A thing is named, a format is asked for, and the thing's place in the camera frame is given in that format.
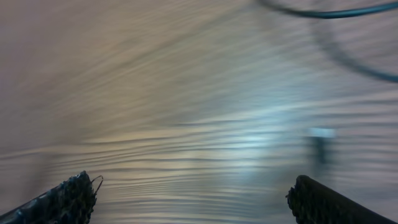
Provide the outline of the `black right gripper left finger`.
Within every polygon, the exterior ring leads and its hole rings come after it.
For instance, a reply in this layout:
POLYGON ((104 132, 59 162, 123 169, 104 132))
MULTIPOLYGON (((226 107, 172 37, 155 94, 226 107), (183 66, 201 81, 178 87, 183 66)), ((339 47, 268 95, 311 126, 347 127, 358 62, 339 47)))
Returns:
POLYGON ((1 224, 89 224, 97 190, 82 171, 1 215, 1 224))

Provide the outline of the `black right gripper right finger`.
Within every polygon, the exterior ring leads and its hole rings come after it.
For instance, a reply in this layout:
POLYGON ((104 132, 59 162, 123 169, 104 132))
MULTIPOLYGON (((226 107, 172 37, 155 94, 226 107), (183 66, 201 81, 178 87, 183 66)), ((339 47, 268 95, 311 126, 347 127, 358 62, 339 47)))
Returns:
POLYGON ((397 224, 307 175, 285 197, 298 224, 397 224))

